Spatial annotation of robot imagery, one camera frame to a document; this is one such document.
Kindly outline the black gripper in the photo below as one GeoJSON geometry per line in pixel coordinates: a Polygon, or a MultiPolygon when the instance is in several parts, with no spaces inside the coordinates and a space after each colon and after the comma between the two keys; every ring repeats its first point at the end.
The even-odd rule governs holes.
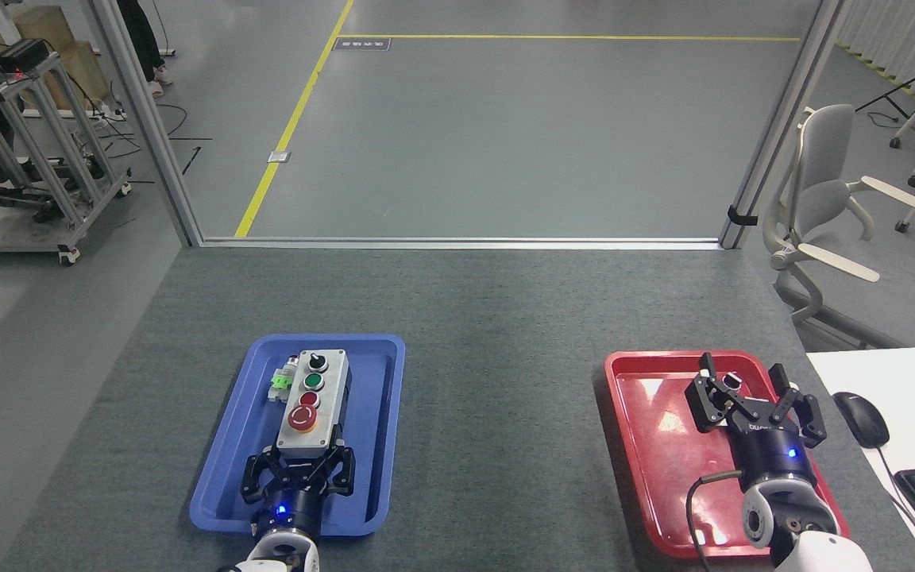
{"type": "Polygon", "coordinates": [[[711,352],[702,354],[698,374],[684,391],[696,428],[710,432],[727,421],[726,432],[735,468],[742,474],[741,485],[784,477],[816,485],[817,476],[804,446],[818,446],[827,438],[818,399],[791,383],[782,363],[774,363],[767,373],[778,401],[770,416],[751,421],[751,406],[739,394],[740,377],[733,372],[719,377],[711,352]],[[731,412],[742,414],[730,416],[731,412]],[[790,412],[795,412],[798,427],[788,416],[790,412]]]}
{"type": "Polygon", "coordinates": [[[276,446],[248,457],[240,484],[245,504],[261,503],[251,518],[254,542],[289,531],[316,542],[329,495],[353,495],[353,448],[330,446],[320,459],[284,463],[276,446]]]}

